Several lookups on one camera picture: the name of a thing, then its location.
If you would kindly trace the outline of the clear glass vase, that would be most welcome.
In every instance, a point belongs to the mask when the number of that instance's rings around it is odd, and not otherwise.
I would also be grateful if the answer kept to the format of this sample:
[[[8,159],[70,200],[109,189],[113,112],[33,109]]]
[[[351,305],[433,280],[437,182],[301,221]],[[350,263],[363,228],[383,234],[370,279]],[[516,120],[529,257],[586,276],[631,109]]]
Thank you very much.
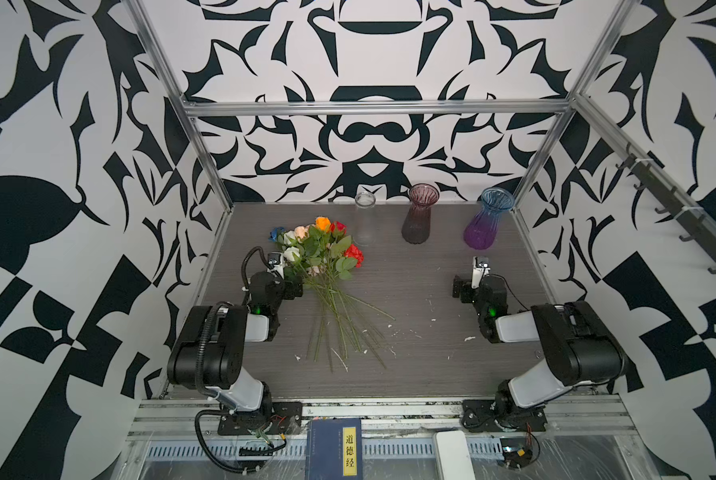
[[[375,236],[376,196],[368,191],[359,192],[355,197],[356,215],[354,240],[361,247],[372,243]]]

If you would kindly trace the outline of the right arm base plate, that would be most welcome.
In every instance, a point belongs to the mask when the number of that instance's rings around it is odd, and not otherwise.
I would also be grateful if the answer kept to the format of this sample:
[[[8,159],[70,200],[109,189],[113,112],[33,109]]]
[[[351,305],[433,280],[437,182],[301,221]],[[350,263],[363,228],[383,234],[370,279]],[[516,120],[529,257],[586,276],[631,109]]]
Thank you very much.
[[[511,400],[465,400],[461,426],[471,433],[545,432],[547,417],[543,406],[520,408]]]

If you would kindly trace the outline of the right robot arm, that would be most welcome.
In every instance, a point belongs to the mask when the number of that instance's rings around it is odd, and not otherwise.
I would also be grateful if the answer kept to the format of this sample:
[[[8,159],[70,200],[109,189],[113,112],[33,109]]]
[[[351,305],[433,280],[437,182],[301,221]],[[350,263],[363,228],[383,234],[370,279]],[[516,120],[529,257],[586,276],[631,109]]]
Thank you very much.
[[[578,387],[615,381],[628,357],[585,301],[539,304],[508,312],[507,281],[484,274],[479,281],[453,279],[452,296],[471,304],[481,334],[492,344],[538,342],[543,358],[502,382],[494,399],[463,402],[462,425],[471,432],[545,429],[545,406]]]

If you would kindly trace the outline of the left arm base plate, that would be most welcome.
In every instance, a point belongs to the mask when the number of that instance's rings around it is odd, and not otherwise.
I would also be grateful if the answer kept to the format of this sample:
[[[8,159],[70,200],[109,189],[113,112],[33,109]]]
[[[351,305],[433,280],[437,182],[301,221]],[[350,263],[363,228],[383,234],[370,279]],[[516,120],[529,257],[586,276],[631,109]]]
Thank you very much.
[[[255,411],[227,413],[221,417],[220,436],[294,434],[301,430],[302,402],[263,403]]]

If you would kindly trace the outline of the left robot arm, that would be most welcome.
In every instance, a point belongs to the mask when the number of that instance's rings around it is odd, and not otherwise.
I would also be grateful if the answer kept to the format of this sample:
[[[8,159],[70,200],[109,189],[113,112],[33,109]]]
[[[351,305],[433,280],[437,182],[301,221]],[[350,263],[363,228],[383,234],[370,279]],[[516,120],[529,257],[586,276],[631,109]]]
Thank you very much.
[[[191,309],[167,363],[171,384],[195,390],[238,413],[271,415],[266,383],[243,366],[245,346],[274,339],[285,300],[303,295],[303,282],[273,272],[252,276],[242,304],[221,301]]]

